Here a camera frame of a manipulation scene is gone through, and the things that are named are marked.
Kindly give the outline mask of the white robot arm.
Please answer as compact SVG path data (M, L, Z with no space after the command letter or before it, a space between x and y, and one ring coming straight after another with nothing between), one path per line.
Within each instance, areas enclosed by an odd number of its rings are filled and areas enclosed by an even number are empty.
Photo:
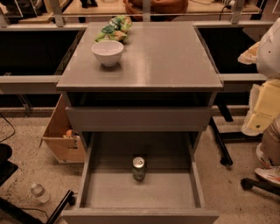
M261 40L242 53L238 61L255 64L265 81L254 84L241 132L247 136L263 133L280 114L280 18L266 31Z

